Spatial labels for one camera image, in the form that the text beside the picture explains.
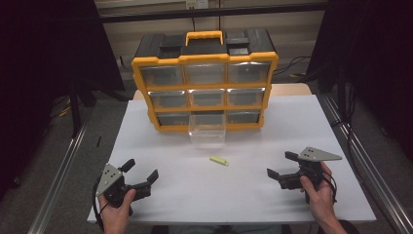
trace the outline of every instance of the white wall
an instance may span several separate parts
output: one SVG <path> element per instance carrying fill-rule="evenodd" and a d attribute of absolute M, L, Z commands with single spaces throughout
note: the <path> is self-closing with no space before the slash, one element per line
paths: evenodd
<path fill-rule="evenodd" d="M 209 0 L 209 7 L 218 7 L 218 0 Z M 317 0 L 221 0 L 222 8 L 269 6 L 320 2 Z M 182 0 L 95 0 L 101 15 L 149 13 L 185 10 Z M 281 13 L 221 17 L 221 29 L 244 30 L 265 27 L 270 33 L 280 56 L 280 64 L 313 52 L 323 12 Z M 215 30 L 219 18 L 195 19 L 196 30 Z M 104 25 L 115 58 L 122 57 L 130 63 L 143 35 L 163 32 L 168 35 L 193 30 L 191 19 L 165 19 L 138 22 L 117 22 Z"/>

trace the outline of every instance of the clear plastic drawer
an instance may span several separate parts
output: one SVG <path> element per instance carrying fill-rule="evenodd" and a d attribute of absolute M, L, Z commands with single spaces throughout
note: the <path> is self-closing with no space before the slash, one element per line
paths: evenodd
<path fill-rule="evenodd" d="M 228 124 L 258 123 L 260 113 L 261 110 L 259 109 L 228 110 L 227 122 Z"/>
<path fill-rule="evenodd" d="M 196 111 L 189 117 L 188 134 L 197 148 L 219 148 L 225 144 L 224 111 Z"/>
<path fill-rule="evenodd" d="M 228 82 L 266 82 L 269 68 L 270 63 L 268 61 L 245 61 L 228 63 Z"/>
<path fill-rule="evenodd" d="M 188 84 L 217 84 L 224 82 L 225 63 L 194 63 L 185 65 Z"/>
<path fill-rule="evenodd" d="M 142 66 L 143 80 L 147 86 L 182 85 L 182 68 L 180 65 Z"/>
<path fill-rule="evenodd" d="M 155 108 L 186 106 L 185 91 L 148 92 Z"/>
<path fill-rule="evenodd" d="M 189 112 L 158 112 L 157 117 L 161 126 L 189 124 Z"/>
<path fill-rule="evenodd" d="M 216 106 L 224 104 L 224 89 L 189 90 L 189 101 L 196 106 Z"/>
<path fill-rule="evenodd" d="M 228 89 L 228 105 L 261 105 L 265 88 Z"/>

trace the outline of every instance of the human hand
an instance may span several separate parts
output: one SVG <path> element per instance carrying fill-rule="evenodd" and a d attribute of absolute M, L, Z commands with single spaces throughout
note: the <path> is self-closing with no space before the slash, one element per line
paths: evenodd
<path fill-rule="evenodd" d="M 124 202 L 120 208 L 112 207 L 109 204 L 101 211 L 105 234 L 123 234 L 127 231 L 129 225 L 129 209 L 135 194 L 136 190 L 131 189 L 125 195 Z M 103 195 L 97 199 L 100 208 L 103 208 L 108 203 Z"/>
<path fill-rule="evenodd" d="M 321 168 L 325 173 L 331 175 L 331 170 L 323 162 L 321 162 Z M 325 178 L 331 180 L 331 177 L 328 175 Z M 316 191 L 306 176 L 302 175 L 300 181 L 304 190 L 309 194 L 313 217 L 322 230 L 326 234 L 346 233 L 335 215 L 330 185 L 323 180 L 318 187 L 318 191 Z"/>

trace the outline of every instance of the white table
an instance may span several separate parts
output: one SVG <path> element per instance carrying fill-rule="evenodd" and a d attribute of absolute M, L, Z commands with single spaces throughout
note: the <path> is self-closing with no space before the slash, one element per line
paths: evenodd
<path fill-rule="evenodd" d="M 304 194 L 283 190 L 267 177 L 267 168 L 283 174 L 298 171 L 284 151 L 306 146 L 343 156 L 327 162 L 338 185 L 335 211 L 349 221 L 372 221 L 375 215 L 333 134 L 316 96 L 273 97 L 259 131 L 227 132 L 220 149 L 197 149 L 187 134 L 157 132 L 143 100 L 128 105 L 109 163 L 136 165 L 126 184 L 144 181 L 155 169 L 159 179 L 152 196 L 132 203 L 132 222 L 142 224 L 294 223 L 313 221 Z M 209 161 L 216 155 L 225 167 Z M 88 221 L 95 221 L 91 213 Z"/>

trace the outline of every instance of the aluminum rail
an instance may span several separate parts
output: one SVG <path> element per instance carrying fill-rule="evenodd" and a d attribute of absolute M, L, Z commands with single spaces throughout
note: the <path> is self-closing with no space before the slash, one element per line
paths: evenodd
<path fill-rule="evenodd" d="M 334 118 L 336 120 L 340 120 L 341 118 L 337 111 L 337 103 L 334 101 L 334 99 L 332 97 L 325 97 L 325 103 L 327 104 Z M 349 125 L 340 125 L 340 130 L 345 138 L 347 138 L 349 134 Z M 412 221 L 410 220 L 410 217 L 408 216 L 406 210 L 404 209 L 404 207 L 402 207 L 389 186 L 383 180 L 376 166 L 374 166 L 374 163 L 371 161 L 370 156 L 367 154 L 366 150 L 361 145 L 361 142 L 358 140 L 354 132 L 353 136 L 350 139 L 350 146 L 355 152 L 358 161 L 361 163 L 361 166 L 366 172 L 368 178 L 371 180 L 374 188 L 385 204 L 387 210 L 391 214 L 395 224 L 398 227 L 398 230 L 403 234 L 413 233 Z"/>
<path fill-rule="evenodd" d="M 60 168 L 57 171 L 55 176 L 55 180 L 53 181 L 49 192 L 40 207 L 39 212 L 37 213 L 28 234 L 42 234 L 46 230 L 46 226 L 48 225 L 49 219 L 52 215 L 53 209 L 57 203 L 58 196 L 60 194 L 61 188 L 64 185 L 66 180 L 66 176 L 70 170 L 70 166 L 73 163 L 73 159 L 75 158 L 76 152 L 82 142 L 83 136 L 85 134 L 86 128 L 89 125 L 89 122 L 92 117 L 93 108 L 88 108 L 85 114 L 85 122 L 80 129 L 78 135 L 72 138 L 70 141 L 69 147 L 66 151 L 66 154 L 61 162 Z"/>
<path fill-rule="evenodd" d="M 257 14 L 272 14 L 272 13 L 293 13 L 293 12 L 313 12 L 324 11 L 326 9 L 342 7 L 353 7 L 357 3 L 338 2 L 338 3 L 307 3 L 307 4 L 284 4 L 272 5 L 265 7 L 240 7 L 240 8 L 209 8 L 196 10 L 181 10 L 181 11 L 166 11 L 155 13 L 141 14 L 113 14 L 101 15 L 97 18 L 66 18 L 52 19 L 61 23 L 69 22 L 127 22 L 127 21 L 146 21 L 146 20 L 173 20 L 173 19 L 188 19 L 188 18 L 207 18 L 207 17 L 224 17 L 224 16 L 241 16 L 241 15 L 257 15 Z"/>

